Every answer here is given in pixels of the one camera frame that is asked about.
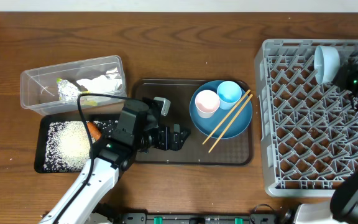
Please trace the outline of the orange carrot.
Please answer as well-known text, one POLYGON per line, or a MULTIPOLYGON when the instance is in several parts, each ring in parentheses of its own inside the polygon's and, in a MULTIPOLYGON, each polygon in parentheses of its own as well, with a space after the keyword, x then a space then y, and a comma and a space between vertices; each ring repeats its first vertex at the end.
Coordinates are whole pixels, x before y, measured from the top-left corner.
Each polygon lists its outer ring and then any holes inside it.
POLYGON ((97 126, 92 122, 87 122, 87 127, 88 127, 91 137, 95 141, 99 140, 100 137, 102 136, 102 134, 101 134, 100 130, 97 128, 97 126))

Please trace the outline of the white napkin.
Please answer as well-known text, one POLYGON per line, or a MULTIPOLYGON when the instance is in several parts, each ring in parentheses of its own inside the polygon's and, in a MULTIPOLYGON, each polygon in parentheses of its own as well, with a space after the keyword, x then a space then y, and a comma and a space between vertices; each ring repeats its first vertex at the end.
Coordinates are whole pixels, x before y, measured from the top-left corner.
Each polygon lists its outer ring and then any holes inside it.
POLYGON ((76 81, 79 86, 83 86, 90 93, 108 93, 118 91, 123 87, 123 80, 118 68, 108 70, 104 75, 94 79, 80 79, 76 81))

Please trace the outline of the aluminium foil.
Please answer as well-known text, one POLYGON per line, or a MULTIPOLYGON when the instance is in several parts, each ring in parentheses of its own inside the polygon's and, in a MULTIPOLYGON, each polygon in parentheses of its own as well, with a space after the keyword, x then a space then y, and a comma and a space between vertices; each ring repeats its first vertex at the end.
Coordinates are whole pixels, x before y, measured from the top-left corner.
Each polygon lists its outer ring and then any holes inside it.
POLYGON ((68 80, 64 80, 61 78, 57 79, 57 86, 58 86, 58 95, 60 101, 68 101, 73 100, 78 97, 81 93, 78 87, 76 87, 72 82, 68 80))

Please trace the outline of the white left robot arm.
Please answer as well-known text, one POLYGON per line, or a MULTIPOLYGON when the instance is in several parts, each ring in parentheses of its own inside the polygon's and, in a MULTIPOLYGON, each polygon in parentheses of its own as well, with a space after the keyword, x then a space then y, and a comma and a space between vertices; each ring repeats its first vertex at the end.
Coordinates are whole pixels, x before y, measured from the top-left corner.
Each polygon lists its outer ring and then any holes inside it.
POLYGON ((190 130, 175 124, 160 124, 170 101, 166 98, 127 99, 116 124, 106 127, 101 137, 90 134, 90 158, 73 185, 42 223, 85 223, 99 201, 116 185, 134 163, 138 152, 150 148, 179 151, 190 130))

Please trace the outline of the white rice pile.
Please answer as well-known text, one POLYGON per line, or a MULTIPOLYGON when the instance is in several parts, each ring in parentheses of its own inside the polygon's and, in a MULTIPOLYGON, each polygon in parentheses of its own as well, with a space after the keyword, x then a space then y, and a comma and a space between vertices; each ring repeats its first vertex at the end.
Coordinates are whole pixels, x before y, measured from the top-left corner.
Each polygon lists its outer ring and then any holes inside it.
POLYGON ((89 156, 90 142, 81 121, 49 124, 45 147, 45 172, 79 172, 89 156))

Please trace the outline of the light blue bowl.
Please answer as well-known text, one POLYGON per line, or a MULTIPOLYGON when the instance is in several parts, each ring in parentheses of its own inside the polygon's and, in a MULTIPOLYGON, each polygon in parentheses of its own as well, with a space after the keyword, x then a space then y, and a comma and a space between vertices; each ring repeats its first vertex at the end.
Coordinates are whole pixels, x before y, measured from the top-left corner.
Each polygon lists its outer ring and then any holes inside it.
POLYGON ((332 82, 340 65, 340 56, 336 48, 317 46, 314 52, 314 69, 318 84, 332 82))

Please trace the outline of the pink cup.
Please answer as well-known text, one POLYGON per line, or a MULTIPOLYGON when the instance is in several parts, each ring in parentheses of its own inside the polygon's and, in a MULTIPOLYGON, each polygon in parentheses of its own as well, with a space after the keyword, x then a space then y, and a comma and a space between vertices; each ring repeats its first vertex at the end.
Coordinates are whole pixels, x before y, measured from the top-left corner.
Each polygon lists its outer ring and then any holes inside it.
POLYGON ((198 115, 201 118, 210 118, 218 110, 220 99, 212 90, 202 90, 195 98, 195 105, 198 115))

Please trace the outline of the yellow snack wrapper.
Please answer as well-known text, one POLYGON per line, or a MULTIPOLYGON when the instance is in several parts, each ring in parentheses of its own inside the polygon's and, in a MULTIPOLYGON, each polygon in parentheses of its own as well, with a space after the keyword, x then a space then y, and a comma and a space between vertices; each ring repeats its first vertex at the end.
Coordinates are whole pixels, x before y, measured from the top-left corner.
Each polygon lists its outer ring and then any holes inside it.
POLYGON ((90 96, 90 91, 81 91, 78 95, 77 99, 80 101, 81 106, 97 106, 99 97, 98 96, 90 96))

